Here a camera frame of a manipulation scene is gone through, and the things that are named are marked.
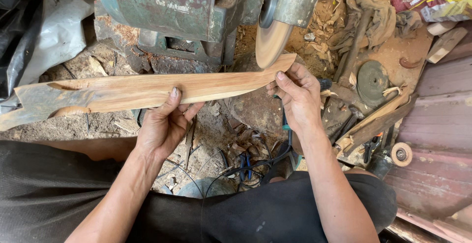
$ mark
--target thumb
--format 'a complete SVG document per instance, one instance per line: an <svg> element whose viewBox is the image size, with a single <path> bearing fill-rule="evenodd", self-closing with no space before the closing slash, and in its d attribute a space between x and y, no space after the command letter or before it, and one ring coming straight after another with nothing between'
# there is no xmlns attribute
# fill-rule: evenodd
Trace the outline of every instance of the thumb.
<svg viewBox="0 0 472 243"><path fill-rule="evenodd" d="M286 93L291 95L292 98L296 98L300 92L303 91L303 88L292 82L292 80L282 71L277 72L275 75L275 81L277 82L277 85Z"/></svg>
<svg viewBox="0 0 472 243"><path fill-rule="evenodd" d="M153 109L151 114L157 119L166 118L179 106L181 97L182 93L180 90L177 89L177 87L174 87L162 106Z"/></svg>

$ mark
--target hammer head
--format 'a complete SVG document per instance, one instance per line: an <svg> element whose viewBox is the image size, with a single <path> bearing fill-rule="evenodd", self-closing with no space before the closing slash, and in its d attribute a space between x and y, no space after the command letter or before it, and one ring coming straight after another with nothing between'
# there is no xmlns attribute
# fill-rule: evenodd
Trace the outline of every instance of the hammer head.
<svg viewBox="0 0 472 243"><path fill-rule="evenodd" d="M356 117L359 120L363 120L365 118L364 114L355 106L349 106L349 110L351 110L351 113L353 114L354 117Z"/></svg>

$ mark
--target metal bolt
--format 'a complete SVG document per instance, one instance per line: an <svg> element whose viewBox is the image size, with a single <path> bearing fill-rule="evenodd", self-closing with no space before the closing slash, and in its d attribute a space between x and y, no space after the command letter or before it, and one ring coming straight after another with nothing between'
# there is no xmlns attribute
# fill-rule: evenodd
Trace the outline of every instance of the metal bolt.
<svg viewBox="0 0 472 243"><path fill-rule="evenodd" d="M398 149L396 155L400 161L404 161L406 159L406 151L403 148Z"/></svg>

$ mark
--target white plastic sheet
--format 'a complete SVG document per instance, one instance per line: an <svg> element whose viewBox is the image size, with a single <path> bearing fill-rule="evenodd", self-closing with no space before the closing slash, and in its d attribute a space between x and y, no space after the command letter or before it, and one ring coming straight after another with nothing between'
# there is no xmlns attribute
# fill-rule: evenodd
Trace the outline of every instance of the white plastic sheet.
<svg viewBox="0 0 472 243"><path fill-rule="evenodd" d="M21 77L19 86L38 83L49 68L74 58L85 46L81 21L93 13L90 0L44 0L43 24L32 58ZM3 101L3 106L16 106L16 96ZM0 112L12 110L0 107Z"/></svg>

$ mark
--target hand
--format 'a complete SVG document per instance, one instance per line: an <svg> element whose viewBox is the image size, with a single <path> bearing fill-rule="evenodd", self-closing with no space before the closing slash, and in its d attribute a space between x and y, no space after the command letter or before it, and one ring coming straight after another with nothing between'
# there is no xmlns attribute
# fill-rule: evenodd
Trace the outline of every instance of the hand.
<svg viewBox="0 0 472 243"><path fill-rule="evenodd" d="M174 87L165 103L149 108L145 113L135 149L151 154L158 160L166 159L184 137L187 125L205 102L180 104L182 93Z"/></svg>
<svg viewBox="0 0 472 243"><path fill-rule="evenodd" d="M323 130L320 83L303 65L295 62L286 73L277 72L266 88L282 99L288 125L299 136Z"/></svg>

